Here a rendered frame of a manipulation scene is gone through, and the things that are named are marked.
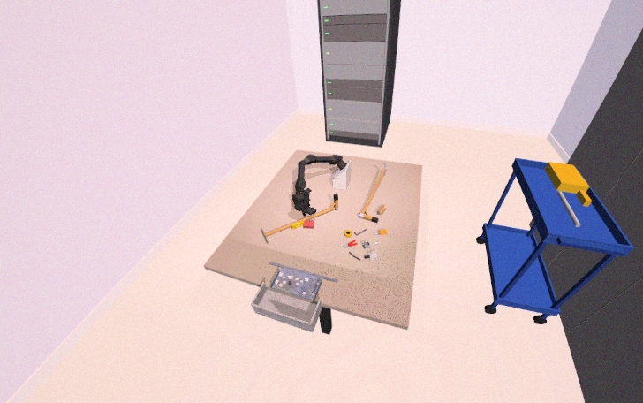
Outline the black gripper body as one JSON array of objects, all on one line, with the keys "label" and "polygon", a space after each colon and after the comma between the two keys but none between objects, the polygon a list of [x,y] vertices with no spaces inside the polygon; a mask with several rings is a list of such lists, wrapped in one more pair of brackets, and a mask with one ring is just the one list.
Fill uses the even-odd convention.
[{"label": "black gripper body", "polygon": [[305,203],[305,205],[306,205],[306,206],[305,206],[305,211],[307,212],[307,214],[309,214],[309,215],[313,215],[314,213],[316,213],[316,209],[315,209],[315,208],[313,208],[313,207],[312,207],[312,208],[311,208],[311,207],[309,207],[309,206],[310,206],[310,204],[309,204],[309,202],[310,202],[310,201],[311,201],[311,200],[309,199],[309,200],[307,200],[307,201],[302,201],[302,202],[303,202],[303,203]]}]

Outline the orange long pole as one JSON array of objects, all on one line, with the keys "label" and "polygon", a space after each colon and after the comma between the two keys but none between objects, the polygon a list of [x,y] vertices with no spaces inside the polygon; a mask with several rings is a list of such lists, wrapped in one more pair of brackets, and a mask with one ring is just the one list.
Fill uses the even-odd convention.
[{"label": "orange long pole", "polygon": [[[275,229],[274,231],[267,232],[266,234],[264,234],[264,232],[262,231],[262,233],[263,233],[264,237],[265,237],[265,236],[266,236],[266,237],[268,237],[269,235],[271,235],[271,234],[273,234],[273,233],[280,232],[280,231],[282,231],[282,230],[284,230],[284,229],[287,229],[287,228],[291,227],[291,225],[292,225],[292,224],[296,224],[297,222],[300,222],[300,221],[303,221],[303,222],[304,222],[304,221],[309,220],[309,219],[311,219],[311,218],[318,217],[319,215],[322,215],[322,214],[325,214],[325,213],[327,213],[327,212],[330,212],[331,210],[338,210],[338,194],[333,194],[333,197],[334,197],[334,202],[333,202],[333,203],[332,203],[332,205],[329,207],[329,209],[326,209],[326,210],[324,210],[324,211],[322,211],[322,212],[316,213],[316,214],[314,214],[314,215],[312,215],[312,216],[310,216],[310,217],[303,218],[303,219],[301,219],[301,220],[299,220],[299,221],[296,221],[296,222],[294,222],[294,223],[288,224],[288,225],[283,226],[283,227],[281,227],[281,228]],[[265,237],[265,240],[267,241],[266,237]],[[267,243],[268,243],[268,241],[267,241]]]}]

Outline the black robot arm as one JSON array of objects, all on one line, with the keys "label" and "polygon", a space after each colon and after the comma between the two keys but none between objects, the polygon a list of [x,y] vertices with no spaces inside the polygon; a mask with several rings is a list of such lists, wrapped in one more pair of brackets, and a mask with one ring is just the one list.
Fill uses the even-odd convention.
[{"label": "black robot arm", "polygon": [[295,210],[301,211],[305,208],[305,203],[302,201],[309,200],[309,194],[312,192],[310,188],[306,188],[305,181],[305,165],[311,163],[329,163],[337,165],[340,168],[340,171],[347,165],[343,160],[342,156],[332,155],[332,156],[315,156],[309,154],[303,160],[298,163],[298,179],[295,184],[296,193],[292,195],[292,201],[296,204],[294,206]]}]

